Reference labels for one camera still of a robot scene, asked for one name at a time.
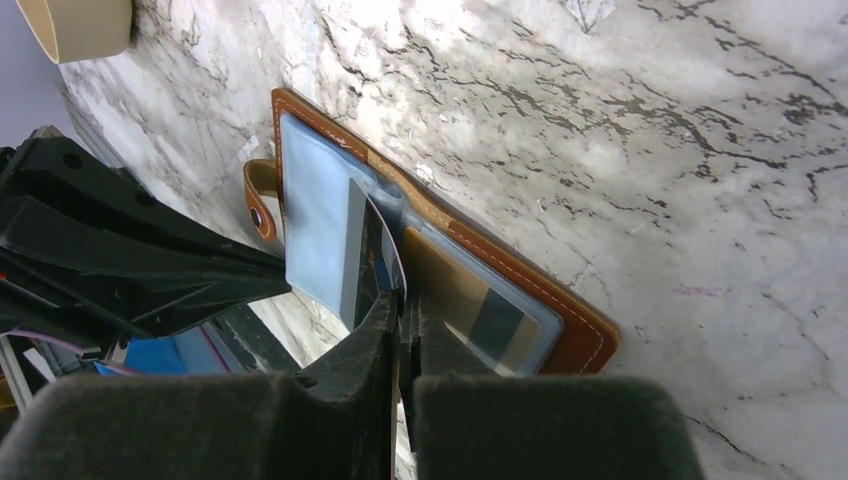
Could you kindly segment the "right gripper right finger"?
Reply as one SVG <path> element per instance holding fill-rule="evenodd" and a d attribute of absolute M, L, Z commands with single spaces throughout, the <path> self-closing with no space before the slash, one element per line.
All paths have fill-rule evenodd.
<path fill-rule="evenodd" d="M 685 418 L 635 377 L 503 377 L 411 295 L 402 316 L 404 394 L 421 479 L 700 479 Z"/>

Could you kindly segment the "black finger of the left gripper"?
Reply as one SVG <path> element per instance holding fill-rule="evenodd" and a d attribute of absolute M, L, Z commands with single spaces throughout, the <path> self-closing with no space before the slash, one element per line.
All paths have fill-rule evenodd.
<path fill-rule="evenodd" d="M 63 137 L 1 151 L 1 328 L 157 338 L 289 291 L 284 263 L 171 209 Z"/>

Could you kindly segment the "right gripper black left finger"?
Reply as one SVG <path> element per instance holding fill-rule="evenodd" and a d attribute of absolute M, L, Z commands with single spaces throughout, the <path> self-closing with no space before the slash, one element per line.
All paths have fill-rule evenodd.
<path fill-rule="evenodd" d="M 381 293 L 350 335 L 294 374 L 61 379 L 3 440 L 1 475 L 390 479 L 400 298 Z"/>

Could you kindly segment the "gold credit card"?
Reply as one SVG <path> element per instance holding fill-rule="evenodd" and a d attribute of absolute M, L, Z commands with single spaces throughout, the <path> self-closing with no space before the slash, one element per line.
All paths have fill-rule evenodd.
<path fill-rule="evenodd" d="M 508 283 L 498 276 L 489 283 L 486 271 L 475 273 L 459 261 L 462 250 L 414 227 L 404 229 L 401 250 L 409 285 L 421 293 L 426 312 L 497 373 L 536 374 L 545 354 L 543 328 Z"/>

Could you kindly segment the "black credit card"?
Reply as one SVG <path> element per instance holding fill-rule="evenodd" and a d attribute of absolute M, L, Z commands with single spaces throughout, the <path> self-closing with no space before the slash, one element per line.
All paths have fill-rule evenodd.
<path fill-rule="evenodd" d="M 403 309 L 407 290 L 397 243 L 377 206 L 366 197 L 353 328 L 365 320 L 382 292 L 396 292 L 398 307 Z"/>

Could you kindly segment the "brown leather card holder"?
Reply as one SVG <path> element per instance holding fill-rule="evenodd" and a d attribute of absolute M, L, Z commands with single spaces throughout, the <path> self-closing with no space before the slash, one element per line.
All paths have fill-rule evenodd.
<path fill-rule="evenodd" d="M 245 163 L 245 204 L 265 241 L 284 245 L 285 279 L 353 328 L 365 199 L 397 243 L 414 227 L 498 276 L 543 328 L 536 374 L 595 374 L 620 344 L 614 323 L 568 287 L 430 192 L 386 155 L 287 87 L 271 93 L 274 155 Z"/>

